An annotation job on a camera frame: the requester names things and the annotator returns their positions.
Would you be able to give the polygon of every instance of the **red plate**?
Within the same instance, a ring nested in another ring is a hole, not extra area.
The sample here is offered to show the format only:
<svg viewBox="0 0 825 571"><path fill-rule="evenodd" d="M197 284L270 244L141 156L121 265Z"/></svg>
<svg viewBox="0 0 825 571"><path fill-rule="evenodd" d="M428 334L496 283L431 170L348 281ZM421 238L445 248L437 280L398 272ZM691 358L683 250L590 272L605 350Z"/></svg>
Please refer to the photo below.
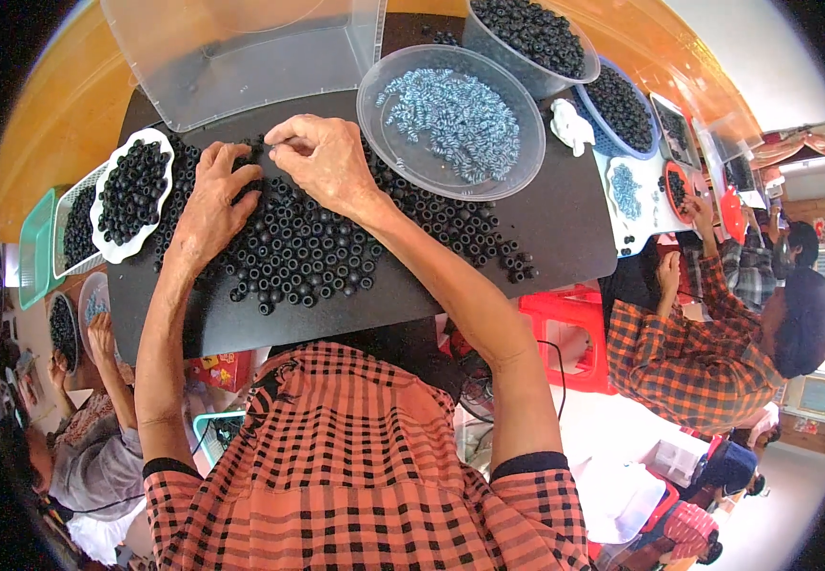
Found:
<svg viewBox="0 0 825 571"><path fill-rule="evenodd" d="M669 173L676 173L682 179L682 182L685 184L686 193L694 192L695 190L692 189L692 184L688 181L688 177L686 177L685 172L683 172L682 167L677 165L674 161L666 161L666 165L663 168L663 176L666 177L666 198L669 199L669 205L673 208L673 212L676 213L676 216L679 220L682 221L683 224L691 224L692 223L692 214L685 213L679 210L682 205L677 205L676 202L673 201L673 191L669 187Z"/></svg>

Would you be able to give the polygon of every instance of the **red box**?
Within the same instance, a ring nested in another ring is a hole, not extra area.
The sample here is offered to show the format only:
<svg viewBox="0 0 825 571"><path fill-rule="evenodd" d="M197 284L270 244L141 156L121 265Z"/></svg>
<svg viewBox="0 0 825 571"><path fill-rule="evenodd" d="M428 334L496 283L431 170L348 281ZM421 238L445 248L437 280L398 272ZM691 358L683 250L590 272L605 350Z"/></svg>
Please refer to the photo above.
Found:
<svg viewBox="0 0 825 571"><path fill-rule="evenodd" d="M252 353L241 351L190 359L190 371L198 381L237 393L248 380Z"/></svg>

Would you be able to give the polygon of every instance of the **black pants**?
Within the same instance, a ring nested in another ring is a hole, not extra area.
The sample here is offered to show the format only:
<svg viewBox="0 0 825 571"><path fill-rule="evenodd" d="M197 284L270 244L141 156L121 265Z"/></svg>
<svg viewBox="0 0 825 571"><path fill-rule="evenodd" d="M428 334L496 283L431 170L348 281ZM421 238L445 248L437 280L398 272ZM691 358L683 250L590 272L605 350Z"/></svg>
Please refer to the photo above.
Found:
<svg viewBox="0 0 825 571"><path fill-rule="evenodd" d="M615 300L656 311L656 305L660 302L657 264L656 240L651 236L639 254L620 258L612 275L600 278L602 317L607 336Z"/></svg>
<svg viewBox="0 0 825 571"><path fill-rule="evenodd" d="M317 339L338 343L371 355L374 359L393 364L415 374L426 384L449 394L453 403L460 402L464 372L450 356L438 350L433 317L404 324L385 325L350 334ZM292 351L300 344L277 345L269 350L269 357Z"/></svg>

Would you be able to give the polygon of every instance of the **orange and black plaid shirt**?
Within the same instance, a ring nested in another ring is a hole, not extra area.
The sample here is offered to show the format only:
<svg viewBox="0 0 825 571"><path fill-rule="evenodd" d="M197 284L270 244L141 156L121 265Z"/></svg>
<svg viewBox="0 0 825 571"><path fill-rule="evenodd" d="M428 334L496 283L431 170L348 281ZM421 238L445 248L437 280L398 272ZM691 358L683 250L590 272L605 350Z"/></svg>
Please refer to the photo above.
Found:
<svg viewBox="0 0 825 571"><path fill-rule="evenodd" d="M559 452L457 459L447 394L331 343L264 364L203 480L144 469L156 562L179 569L590 569Z"/></svg>
<svg viewBox="0 0 825 571"><path fill-rule="evenodd" d="M607 349L611 382L658 416L705 434L726 432L768 404L786 380L752 342L760 317L726 288L719 257L700 260L713 322L659 317L617 301Z"/></svg>

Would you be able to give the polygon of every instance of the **black table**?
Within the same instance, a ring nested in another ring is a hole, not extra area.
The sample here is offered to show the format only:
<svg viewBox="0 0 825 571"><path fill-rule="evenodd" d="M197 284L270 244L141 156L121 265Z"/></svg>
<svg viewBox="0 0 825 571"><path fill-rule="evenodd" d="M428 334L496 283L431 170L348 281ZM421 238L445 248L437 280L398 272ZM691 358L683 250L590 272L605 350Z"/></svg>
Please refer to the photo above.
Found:
<svg viewBox="0 0 825 571"><path fill-rule="evenodd" d="M384 53L427 41L421 24L434 29L459 30L461 18L388 15ZM205 148L214 141L238 142L267 132L297 113L315 113L357 120L356 93L342 91L299 98L244 111L182 135L185 143ZM159 117L152 103L136 90L123 121L120 143L134 131L154 125ZM168 132L164 123L155 125ZM609 275L615 268L616 245L599 171L593 155L579 158L548 131L546 157L533 182L512 197L497 203L498 230L514 238L521 249L534 256L541 274L520 284L489 263L481 271L510 297L547 291L579 281ZM281 171L264 156L266 177ZM145 314L155 289L152 265L155 242L150 237L143 250L119 265L108 264L111 318L121 357L135 364ZM395 257L385 255L375 273L375 287L350 298L337 295L321 300L313 309L281 303L273 314L257 312L256 296L241 303L229 299L233 277L221 276L209 291L190 296L184 323L184 357L199 357L282 345L338 335L371 327L391 325L440 314L436 303L414 276Z"/></svg>

